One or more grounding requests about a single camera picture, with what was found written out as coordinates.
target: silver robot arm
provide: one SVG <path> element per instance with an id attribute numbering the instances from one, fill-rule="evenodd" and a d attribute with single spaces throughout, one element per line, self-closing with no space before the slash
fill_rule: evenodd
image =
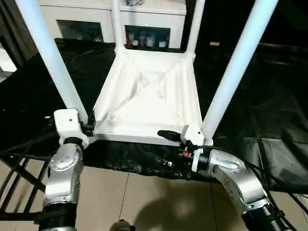
<path id="1" fill-rule="evenodd" d="M 186 148 L 182 156 L 190 160 L 192 171 L 212 175 L 225 188 L 235 209 L 250 231 L 289 231 L 282 222 L 280 211 L 272 205 L 258 177 L 238 157 L 217 149 L 193 148 L 202 146 L 204 137 L 197 126 L 186 126 L 181 134 Z"/>
<path id="2" fill-rule="evenodd" d="M 43 213 L 36 222 L 40 231 L 76 231 L 79 178 L 83 169 L 83 150 L 87 148 L 89 138 L 81 130 L 77 110 L 58 110 L 54 120 L 60 147 L 49 164 Z"/>

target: white chair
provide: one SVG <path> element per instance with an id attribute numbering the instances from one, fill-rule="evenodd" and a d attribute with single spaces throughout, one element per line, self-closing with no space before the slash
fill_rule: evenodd
<path id="1" fill-rule="evenodd" d="M 256 0 L 226 72 L 202 122 L 193 61 L 205 0 L 197 0 L 185 53 L 127 50 L 121 34 L 119 0 L 113 0 L 116 57 L 93 108 L 94 140 L 178 145 L 157 135 L 201 128 L 205 144 L 212 137 L 241 81 L 278 0 Z M 67 108 L 83 123 L 87 113 L 48 32 L 35 0 L 16 0 L 22 16 Z"/>

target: tile floor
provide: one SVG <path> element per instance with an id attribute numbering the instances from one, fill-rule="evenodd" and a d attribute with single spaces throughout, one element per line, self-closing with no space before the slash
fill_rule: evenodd
<path id="1" fill-rule="evenodd" d="M 31 160 L 27 170 L 37 176 L 41 165 L 41 161 Z M 9 168 L 0 163 L 0 182 L 8 172 Z M 119 219 L 134 224 L 139 231 L 246 230 L 219 184 L 166 180 L 91 167 L 84 168 L 81 184 L 78 231 L 108 231 Z M 22 212 L 31 190 L 32 186 L 21 180 L 7 211 Z M 295 202 L 284 193 L 274 192 L 273 196 L 297 230 L 307 231 L 305 215 Z M 43 193 L 39 192 L 31 212 L 41 210 L 42 198 Z M 308 206 L 307 199 L 301 200 Z M 30 221 L 0 221 L 0 230 L 37 231 L 38 226 Z"/>

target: black metal frame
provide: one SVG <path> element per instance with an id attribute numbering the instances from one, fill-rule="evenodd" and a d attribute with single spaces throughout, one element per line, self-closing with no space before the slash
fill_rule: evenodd
<path id="1" fill-rule="evenodd" d="M 45 172 L 48 168 L 48 161 L 45 161 L 40 173 L 38 175 L 38 178 L 34 177 L 30 172 L 28 172 L 25 167 L 27 166 L 29 159 L 25 158 L 23 163 L 21 164 L 23 158 L 22 157 L 11 157 L 11 156 L 0 156 L 0 161 L 5 163 L 8 167 L 11 168 L 11 171 L 7 175 L 5 181 L 3 182 L 3 185 L 0 188 L 0 198 L 4 192 L 4 189 L 6 188 L 8 182 L 10 181 L 12 175 L 14 172 L 17 173 L 17 176 L 15 177 L 5 199 L 3 200 L 3 203 L 0 208 L 0 221 L 25 221 L 25 220 L 35 220 L 38 215 L 41 214 L 41 212 L 35 212 L 30 213 L 30 209 L 32 207 L 32 204 L 34 202 L 34 199 L 37 195 L 38 190 L 45 192 L 45 185 L 41 182 Z M 15 189 L 17 187 L 17 184 L 20 180 L 20 178 L 23 177 L 25 180 L 27 180 L 29 183 L 33 185 L 32 192 L 30 194 L 30 197 L 28 199 L 28 202 L 24 208 L 23 213 L 7 213 L 5 212 L 13 193 L 15 192 Z"/>

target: black cloth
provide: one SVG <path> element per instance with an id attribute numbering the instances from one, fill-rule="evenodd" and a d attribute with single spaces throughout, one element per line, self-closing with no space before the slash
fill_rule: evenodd
<path id="1" fill-rule="evenodd" d="M 114 45 L 57 40 L 61 55 L 84 103 L 92 112 L 115 57 Z M 231 54 L 214 47 L 194 62 L 202 116 L 205 116 Z M 255 53 L 214 136 L 214 145 L 230 149 L 262 166 L 292 187 L 308 192 L 307 51 L 260 47 Z M 35 136 L 50 116 L 64 104 L 39 55 L 0 84 L 0 150 Z M 36 143 L 26 153 L 47 160 L 58 148 L 58 137 Z M 21 155 L 24 149 L 13 154 Z M 200 178 L 188 167 L 174 168 L 177 149 L 161 145 L 97 141 L 84 154 L 85 165 L 155 175 L 169 179 L 213 181 Z M 281 190 L 267 181 L 270 188 Z"/>

